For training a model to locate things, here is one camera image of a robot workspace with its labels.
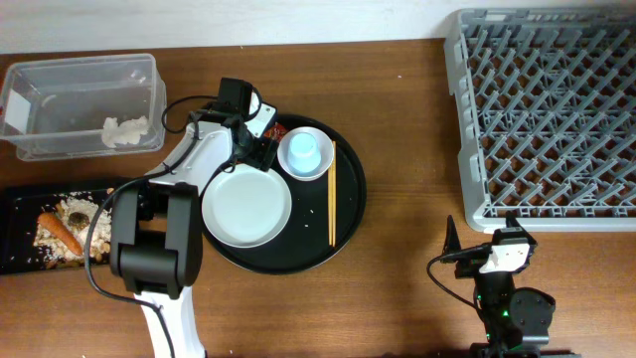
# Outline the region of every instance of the white wall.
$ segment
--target white wall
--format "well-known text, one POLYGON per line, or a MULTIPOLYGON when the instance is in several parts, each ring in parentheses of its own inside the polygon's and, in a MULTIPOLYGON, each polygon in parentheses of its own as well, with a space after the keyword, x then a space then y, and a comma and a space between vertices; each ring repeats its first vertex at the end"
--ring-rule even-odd
POLYGON ((445 37, 469 7, 636 0, 0 0, 0 53, 445 37))

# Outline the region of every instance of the dish rack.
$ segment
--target dish rack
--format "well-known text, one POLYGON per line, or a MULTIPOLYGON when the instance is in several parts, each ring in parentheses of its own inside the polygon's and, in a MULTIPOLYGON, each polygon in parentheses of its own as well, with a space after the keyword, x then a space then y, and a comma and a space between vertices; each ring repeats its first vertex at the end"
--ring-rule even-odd
POLYGON ((463 10, 444 52, 470 227, 636 231, 633 10, 463 10))

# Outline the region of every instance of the carrot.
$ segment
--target carrot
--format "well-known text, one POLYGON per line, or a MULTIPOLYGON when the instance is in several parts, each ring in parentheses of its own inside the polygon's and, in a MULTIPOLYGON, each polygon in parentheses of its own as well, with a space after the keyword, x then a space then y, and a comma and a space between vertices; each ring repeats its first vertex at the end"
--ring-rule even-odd
POLYGON ((38 223, 51 232, 56 238, 60 239, 64 245, 77 256, 81 256, 81 245, 76 237, 67 229, 66 226, 53 213, 42 213, 38 217, 38 223))

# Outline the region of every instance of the black tray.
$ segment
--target black tray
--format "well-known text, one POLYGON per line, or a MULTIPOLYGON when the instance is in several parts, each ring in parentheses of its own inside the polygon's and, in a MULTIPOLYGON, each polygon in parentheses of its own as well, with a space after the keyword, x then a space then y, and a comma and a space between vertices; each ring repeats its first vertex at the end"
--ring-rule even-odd
POLYGON ((274 159, 271 169, 285 180, 292 198, 291 216, 280 234, 257 248, 237 249, 221 243, 203 227, 210 244, 232 263, 255 272, 286 274, 317 267, 347 245, 365 212, 367 181, 356 152, 332 128, 299 115, 282 114, 276 121, 288 130, 316 127, 337 143, 336 248, 331 248, 328 240, 327 174, 302 182, 289 176, 278 159, 274 159))
MULTIPOLYGON (((67 184, 30 185, 7 188, 0 194, 0 274, 45 270, 44 255, 33 246, 38 216, 44 211, 54 212, 63 199, 60 194, 87 192, 76 195, 99 205, 106 198, 106 190, 127 180, 115 178, 67 184)), ((108 255, 101 263, 108 263, 108 255)))

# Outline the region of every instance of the wooden table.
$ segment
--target wooden table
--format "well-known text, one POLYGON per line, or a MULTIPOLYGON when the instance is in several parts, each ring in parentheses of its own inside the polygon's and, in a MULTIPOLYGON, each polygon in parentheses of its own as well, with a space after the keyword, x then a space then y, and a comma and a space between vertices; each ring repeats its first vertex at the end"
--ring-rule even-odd
MULTIPOLYGON (((199 336, 211 356, 368 357, 467 349, 485 341, 475 312, 437 288, 426 263, 441 252, 451 214, 466 246, 490 241, 464 222, 455 99, 448 95, 441 41, 230 47, 148 51, 168 101, 215 94, 222 76, 258 87, 280 112, 302 113, 334 127, 365 168, 367 211, 350 245, 325 265, 294 275, 252 273, 205 243, 194 287, 199 336)), ((13 62, 70 56, 0 57, 13 62)), ((175 109, 181 123, 191 102, 175 109)), ((157 153, 25 163, 0 142, 0 188, 140 175, 157 153)), ((636 352, 634 234, 536 234, 532 265, 516 277, 556 298, 550 348, 585 357, 636 352)), ((453 267, 433 269, 464 296, 473 284, 453 267)), ((106 288, 126 294, 108 268, 106 288)), ((141 309, 90 288, 83 270, 0 277, 0 356, 147 357, 152 346, 141 309)))

